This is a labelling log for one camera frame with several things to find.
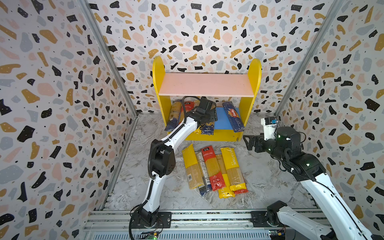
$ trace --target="yellow pasta package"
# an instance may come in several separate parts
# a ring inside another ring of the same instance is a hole
[[[221,154],[216,155],[217,162],[220,166],[221,174],[223,175],[223,179],[225,182],[225,186],[222,189],[218,190],[218,197],[219,198],[228,198],[228,197],[235,197],[235,193],[229,188],[229,179],[227,175],[227,171],[225,170],[225,165],[223,161],[223,156]]]
[[[232,147],[221,148],[225,169],[227,171],[230,186],[229,188],[237,193],[247,192],[243,174],[240,171],[239,164],[235,155],[235,149]]]
[[[201,173],[200,164],[197,161],[193,144],[189,145],[183,151],[185,170],[187,171],[189,189],[195,189],[204,185],[203,175]]]

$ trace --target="yellow shelf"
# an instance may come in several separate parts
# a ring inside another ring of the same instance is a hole
[[[262,77],[262,66],[260,60],[253,59],[248,70],[248,82],[244,74],[204,74],[204,73],[167,73],[165,72],[164,64],[161,57],[157,56],[153,60],[152,67],[153,85],[156,91],[157,99],[159,101],[161,115],[163,116],[164,125],[167,124],[169,112],[171,109],[170,96],[241,96],[239,104],[239,115],[243,121],[244,126],[247,125],[249,115],[252,112],[253,103],[257,92],[260,87]],[[228,83],[227,88],[223,88],[220,78]],[[210,93],[206,92],[207,89],[212,87],[205,87],[199,91],[199,85],[195,88],[190,87],[190,83],[195,84],[196,81],[209,81],[212,86],[219,86],[214,88]],[[193,93],[189,94],[188,89],[193,89]],[[213,135],[201,135],[199,130],[191,133],[186,140],[194,141],[240,141],[243,136],[242,132],[234,132],[233,130],[220,130],[215,129]]]

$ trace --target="blue pasta package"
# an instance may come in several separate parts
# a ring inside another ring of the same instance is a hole
[[[234,132],[243,132],[244,124],[231,101],[223,102],[223,108]]]

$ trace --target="metal bracket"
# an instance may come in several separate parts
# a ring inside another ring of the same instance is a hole
[[[172,220],[172,212],[159,212],[157,215],[157,219],[161,220],[161,221],[158,221],[159,225],[157,226],[157,229],[160,230],[161,228],[170,228],[170,222]],[[147,228],[139,214],[134,214],[131,228],[132,229]]]

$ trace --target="barilla logo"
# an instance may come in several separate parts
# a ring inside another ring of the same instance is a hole
[[[234,117],[234,118],[238,118],[239,116],[237,115],[237,112],[231,108],[230,110],[228,110],[228,115],[231,116],[231,117]]]

